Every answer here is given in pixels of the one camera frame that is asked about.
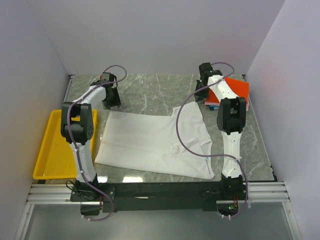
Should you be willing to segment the white t shirt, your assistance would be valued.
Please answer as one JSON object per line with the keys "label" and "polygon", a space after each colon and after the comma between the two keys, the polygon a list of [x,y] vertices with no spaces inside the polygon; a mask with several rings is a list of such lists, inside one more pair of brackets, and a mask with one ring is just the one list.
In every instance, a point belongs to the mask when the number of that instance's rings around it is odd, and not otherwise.
{"label": "white t shirt", "polygon": [[196,102],[180,114],[142,115],[111,111],[95,163],[146,172],[211,180],[212,140]]}

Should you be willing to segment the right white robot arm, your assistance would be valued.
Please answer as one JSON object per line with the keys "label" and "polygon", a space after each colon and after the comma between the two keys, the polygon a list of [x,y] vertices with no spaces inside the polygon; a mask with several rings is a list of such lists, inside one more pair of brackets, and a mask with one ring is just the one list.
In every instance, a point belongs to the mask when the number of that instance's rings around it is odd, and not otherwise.
{"label": "right white robot arm", "polygon": [[243,187],[238,160],[242,131],[246,125],[247,101],[231,89],[221,71],[214,70],[211,63],[202,63],[198,69],[200,79],[196,81],[195,100],[205,100],[213,92],[219,102],[216,123],[223,139],[222,185],[219,193],[222,198],[230,200]]}

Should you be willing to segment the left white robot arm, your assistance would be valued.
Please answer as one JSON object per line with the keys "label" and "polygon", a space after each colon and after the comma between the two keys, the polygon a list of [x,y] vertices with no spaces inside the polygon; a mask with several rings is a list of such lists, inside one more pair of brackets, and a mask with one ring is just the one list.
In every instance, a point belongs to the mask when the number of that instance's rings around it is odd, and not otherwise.
{"label": "left white robot arm", "polygon": [[104,71],[83,95],[73,101],[65,101],[61,106],[60,133],[69,143],[76,164],[74,191],[82,193],[88,201],[94,201],[100,195],[90,148],[95,130],[93,109],[100,103],[106,110],[120,107],[117,87],[117,77]]}

